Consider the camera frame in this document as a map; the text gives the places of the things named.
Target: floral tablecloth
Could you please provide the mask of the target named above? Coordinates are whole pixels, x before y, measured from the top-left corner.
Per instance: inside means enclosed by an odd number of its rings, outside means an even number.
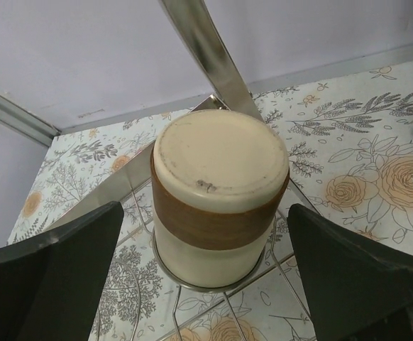
[[[292,179],[325,217],[395,249],[413,254],[413,62],[332,80],[257,94],[265,122],[290,150]],[[172,119],[168,112],[57,137],[30,190],[9,243],[39,232],[128,162]],[[177,286],[158,268],[148,232],[153,228],[148,184],[123,204],[126,216],[90,340],[170,340]],[[280,211],[299,202],[288,190]],[[148,228],[140,222],[137,206]],[[283,216],[277,219],[275,253],[292,246]],[[305,302],[296,261],[283,264]],[[314,329],[270,254],[249,283],[231,296],[250,341],[310,340]],[[178,322],[184,341],[240,340],[221,295],[182,291]]]

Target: brown band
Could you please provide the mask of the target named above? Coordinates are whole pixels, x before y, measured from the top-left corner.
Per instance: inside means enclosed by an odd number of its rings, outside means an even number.
[[[171,195],[155,172],[150,157],[153,203],[160,221],[178,239],[208,250],[243,247],[260,237],[270,226],[289,183],[289,174],[279,193],[264,205],[242,213],[213,213],[189,206]]]

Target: upside-down cup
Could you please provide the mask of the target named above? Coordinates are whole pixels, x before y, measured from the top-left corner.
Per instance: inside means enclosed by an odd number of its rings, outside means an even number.
[[[246,277],[289,181],[283,140],[248,115],[203,110],[167,125],[150,163],[156,252],[170,273],[202,288]]]

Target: dark object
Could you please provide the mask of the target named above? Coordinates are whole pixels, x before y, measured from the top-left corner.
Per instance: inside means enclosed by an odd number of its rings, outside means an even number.
[[[298,204],[288,227],[318,341],[413,340],[413,256]]]
[[[87,340],[123,221],[119,202],[0,249],[0,341]]]

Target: wall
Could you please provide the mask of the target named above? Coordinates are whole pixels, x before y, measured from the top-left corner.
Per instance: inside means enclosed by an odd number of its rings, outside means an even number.
[[[206,0],[246,82],[413,43],[413,0]],[[59,128],[211,88],[149,0],[0,0],[0,94]]]
[[[0,247],[6,244],[46,152],[47,147],[0,124]]]

